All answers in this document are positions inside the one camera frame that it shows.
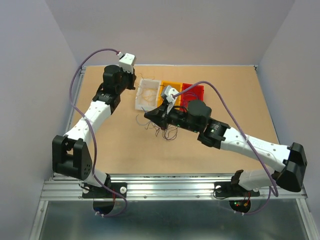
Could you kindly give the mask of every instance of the wire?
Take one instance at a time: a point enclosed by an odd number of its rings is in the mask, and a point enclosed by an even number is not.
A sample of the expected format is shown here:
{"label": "wire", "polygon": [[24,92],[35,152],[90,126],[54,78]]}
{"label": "wire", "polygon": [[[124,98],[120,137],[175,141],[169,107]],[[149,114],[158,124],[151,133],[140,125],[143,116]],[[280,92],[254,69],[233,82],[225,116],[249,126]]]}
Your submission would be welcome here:
{"label": "wire", "polygon": [[216,191],[217,191],[217,189],[213,189],[213,193],[212,193],[212,196],[213,196],[215,199],[223,200],[223,199],[229,198],[228,196],[226,196],[226,197],[217,197],[217,196],[215,196]]}
{"label": "wire", "polygon": [[113,201],[113,203],[116,202],[116,195],[114,193],[112,193],[112,201]]}
{"label": "wire", "polygon": [[100,53],[100,52],[104,52],[104,51],[112,51],[112,52],[115,52],[116,54],[119,53],[119,51],[113,49],[113,48],[102,48],[102,49],[99,49],[97,51],[94,51],[93,53],[91,53],[89,56],[87,56],[81,63],[80,65],[78,66],[78,68],[76,69],[73,77],[72,77],[72,80],[71,80],[71,83],[70,83],[70,88],[69,88],[69,101],[70,101],[70,105],[71,107],[76,110],[82,117],[83,119],[85,120],[86,124],[88,125],[89,127],[89,131],[91,133],[91,136],[92,136],[92,141],[93,141],[93,146],[94,146],[94,158],[93,158],[93,164],[92,164],[92,175],[94,177],[94,179],[104,188],[106,189],[107,191],[109,191],[110,193],[118,196],[119,198],[122,198],[124,200],[124,208],[118,212],[118,213],[115,213],[115,214],[112,214],[112,215],[103,215],[102,214],[99,214],[98,212],[96,212],[96,214],[98,213],[99,215],[101,215],[102,217],[115,217],[115,216],[118,216],[120,214],[122,214],[128,207],[128,201],[127,199],[122,196],[121,194],[117,193],[116,191],[113,191],[111,190],[109,187],[105,186],[98,178],[97,176],[95,175],[95,169],[96,169],[96,164],[97,164],[97,155],[98,155],[98,149],[97,149],[97,140],[96,140],[96,136],[95,136],[95,131],[90,123],[90,121],[86,118],[85,114],[79,109],[77,108],[77,106],[73,103],[72,101],[72,88],[73,88],[73,85],[74,85],[74,82],[75,82],[75,79],[78,75],[78,72],[81,70],[81,68],[83,67],[83,65],[95,54],[97,53]]}
{"label": "wire", "polygon": [[[143,124],[143,123],[140,123],[138,121],[138,116],[135,116],[135,121],[136,123],[139,125],[139,126],[145,126],[144,129],[148,130],[148,129],[155,129],[155,136],[158,137],[158,134],[160,132],[160,127],[157,126],[154,122],[152,121],[148,121],[147,123]],[[170,133],[173,132],[175,130],[175,134],[170,137]],[[172,126],[170,125],[166,130],[163,130],[162,131],[162,137],[165,139],[165,140],[168,140],[168,141],[171,141],[171,140],[175,140],[177,138],[177,135],[178,135],[178,127],[177,126]]]}
{"label": "wire", "polygon": [[[140,83],[141,83],[141,80],[145,80],[145,79],[148,79],[150,81],[155,80],[154,76],[152,76],[152,79],[149,79],[149,77],[147,77],[147,78],[144,77],[142,75],[142,73],[137,73],[136,76],[138,77],[138,75],[140,75]],[[136,86],[137,82],[138,81],[136,80],[134,85],[135,85],[135,87],[140,88],[141,87],[140,83],[138,84],[138,86]],[[144,93],[147,90],[149,91],[149,95],[146,96],[146,95],[144,95]],[[135,98],[136,98],[136,100],[138,100],[138,102],[141,103],[141,101],[144,100],[147,102],[148,106],[156,106],[157,105],[157,98],[156,97],[157,97],[157,90],[156,89],[144,88],[144,87],[141,87],[141,93],[139,95],[137,93],[137,95],[135,96]]]}
{"label": "wire", "polygon": [[265,206],[267,206],[267,204],[268,204],[269,201],[270,201],[271,192],[272,192],[272,188],[271,188],[271,186],[269,186],[269,194],[268,194],[268,197],[267,197],[264,205],[263,205],[262,207],[260,207],[259,209],[255,210],[255,211],[247,212],[247,213],[244,213],[243,215],[248,215],[248,216],[249,216],[249,215],[257,214],[257,213],[259,213],[260,211],[262,211],[262,209],[264,209]]}
{"label": "wire", "polygon": [[81,186],[81,184],[78,184],[80,188],[82,188],[83,190],[87,190],[88,192],[90,192],[90,188],[89,187],[85,187],[85,186]]}
{"label": "wire", "polygon": [[248,194],[249,194],[249,198],[248,198],[248,201],[246,201],[246,205],[248,205],[248,203],[249,203],[249,201],[250,201],[250,197],[251,197],[251,195],[250,195],[250,192],[248,192]]}
{"label": "wire", "polygon": [[[223,99],[222,95],[220,94],[220,92],[218,91],[218,89],[210,82],[208,81],[198,81],[196,82],[195,84],[191,85],[190,87],[186,88],[185,90],[173,95],[174,98],[180,96],[181,94],[184,94],[186,93],[187,91],[191,90],[192,88],[194,88],[195,86],[199,85],[199,84],[208,84],[211,88],[213,88],[213,90],[216,92],[216,94],[218,95],[220,101],[222,102],[225,110],[228,112],[229,116],[232,118],[234,124],[236,125],[236,127],[238,128],[240,134],[242,135],[242,137],[246,140],[247,139],[247,136],[246,134],[244,133],[244,131],[242,130],[242,128],[240,127],[239,123],[237,122],[237,120],[235,119],[235,117],[233,116],[233,114],[231,113],[231,111],[229,110],[225,100]],[[254,152],[256,158],[258,159],[258,161],[261,163],[263,169],[265,170],[266,174],[268,175],[271,183],[272,183],[272,186],[273,186],[273,189],[272,187],[269,187],[270,189],[270,192],[273,193],[274,196],[278,197],[279,196],[279,192],[278,192],[278,189],[277,189],[277,185],[276,185],[276,182],[274,181],[274,179],[272,178],[267,166],[265,165],[265,163],[262,161],[259,153],[257,152],[257,150],[255,149],[255,147],[252,145],[252,143],[250,142],[249,139],[247,139],[247,144],[250,146],[250,148],[252,149],[252,151]],[[258,213],[260,212],[265,206],[266,204],[264,204],[260,209],[254,211],[253,213]]]}
{"label": "wire", "polygon": [[188,109],[185,106],[173,106],[172,108],[173,109],[183,109],[183,110],[185,110],[186,113],[188,112]]}

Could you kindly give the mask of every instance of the metal frame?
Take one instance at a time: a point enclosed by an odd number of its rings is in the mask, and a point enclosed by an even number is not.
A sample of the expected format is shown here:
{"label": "metal frame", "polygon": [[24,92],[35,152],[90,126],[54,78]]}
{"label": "metal frame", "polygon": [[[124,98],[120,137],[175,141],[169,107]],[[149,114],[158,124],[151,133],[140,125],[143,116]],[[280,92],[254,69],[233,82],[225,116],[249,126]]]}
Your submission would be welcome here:
{"label": "metal frame", "polygon": [[[126,182],[128,201],[190,201],[217,200],[213,197],[215,182],[230,181],[231,174],[112,174],[113,183]],[[57,175],[43,184],[41,201],[92,201],[83,199],[81,181]],[[260,189],[260,196],[255,199],[266,199],[269,188]],[[289,192],[279,188],[280,199],[305,199],[306,191]],[[95,198],[95,201],[112,201],[112,198]]]}
{"label": "metal frame", "polygon": [[[86,67],[83,67],[79,76],[74,102],[78,100]],[[70,129],[74,116],[72,109],[66,132]],[[126,182],[128,201],[205,201],[213,200],[215,182],[229,181],[233,174],[112,174],[112,182]],[[30,239],[38,240],[44,224],[49,201],[92,201],[82,198],[80,181],[54,173],[52,178],[45,181],[40,196]],[[260,189],[260,196],[255,199],[266,199],[269,188]],[[313,217],[309,212],[303,188],[301,192],[289,192],[279,188],[279,199],[296,199],[304,227],[310,240],[320,239]],[[112,198],[94,199],[95,201],[112,201]]]}

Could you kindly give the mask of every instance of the yellow bin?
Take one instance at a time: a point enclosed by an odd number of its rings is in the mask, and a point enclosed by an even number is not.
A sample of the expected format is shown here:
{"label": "yellow bin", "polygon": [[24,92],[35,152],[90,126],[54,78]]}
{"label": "yellow bin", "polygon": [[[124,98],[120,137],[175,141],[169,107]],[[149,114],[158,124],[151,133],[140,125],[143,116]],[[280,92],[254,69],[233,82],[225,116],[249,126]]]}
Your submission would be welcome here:
{"label": "yellow bin", "polygon": [[[163,100],[161,98],[161,93],[163,91],[163,89],[166,86],[171,86],[173,88],[175,88],[178,92],[182,91],[182,83],[181,82],[173,82],[173,81],[162,81],[161,85],[160,85],[160,91],[159,91],[159,97],[158,97],[158,107],[162,104]],[[175,101],[175,105],[176,106],[180,106],[180,102],[181,102],[181,97],[178,96],[177,100]]]}

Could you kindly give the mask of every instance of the gray wall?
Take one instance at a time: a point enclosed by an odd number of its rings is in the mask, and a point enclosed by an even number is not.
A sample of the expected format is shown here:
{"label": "gray wall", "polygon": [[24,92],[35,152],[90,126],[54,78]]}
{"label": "gray wall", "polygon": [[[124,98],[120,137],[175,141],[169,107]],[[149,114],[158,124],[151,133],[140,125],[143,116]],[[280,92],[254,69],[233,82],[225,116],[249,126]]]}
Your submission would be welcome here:
{"label": "gray wall", "polygon": [[320,227],[320,1],[296,0],[258,67],[282,144],[304,145],[308,205]]}
{"label": "gray wall", "polygon": [[44,0],[1,1],[0,32],[0,238],[23,240],[66,123],[76,61]]}
{"label": "gray wall", "polygon": [[[112,47],[136,54],[138,64],[252,65],[294,0],[46,2],[78,62]],[[107,59],[100,54],[90,63]]]}

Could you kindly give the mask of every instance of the black bracket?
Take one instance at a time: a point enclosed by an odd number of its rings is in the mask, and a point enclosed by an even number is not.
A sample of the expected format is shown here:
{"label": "black bracket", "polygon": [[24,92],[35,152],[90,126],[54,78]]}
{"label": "black bracket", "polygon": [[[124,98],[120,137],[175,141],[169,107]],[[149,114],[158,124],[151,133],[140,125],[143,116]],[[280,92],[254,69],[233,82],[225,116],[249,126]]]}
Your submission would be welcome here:
{"label": "black bracket", "polygon": [[301,191],[307,168],[307,158],[304,147],[294,142],[290,147],[288,160],[284,160],[284,169],[281,172],[275,171],[272,174],[276,184],[290,192],[298,193]]}
{"label": "black bracket", "polygon": [[83,139],[57,135],[52,141],[52,169],[55,173],[85,180],[92,170],[92,160]]}
{"label": "black bracket", "polygon": [[259,191],[248,191],[241,186],[231,185],[231,181],[216,181],[214,183],[214,194],[217,198],[243,198],[246,193],[250,193],[251,197],[259,197]]}
{"label": "black bracket", "polygon": [[[121,193],[120,188],[125,187],[127,189],[127,186],[128,184],[126,182],[112,182],[109,188],[126,198],[127,192]],[[113,198],[113,194],[103,187],[92,186],[87,183],[84,183],[83,188],[88,190],[87,193],[82,192],[82,198],[84,199],[112,199]]]}

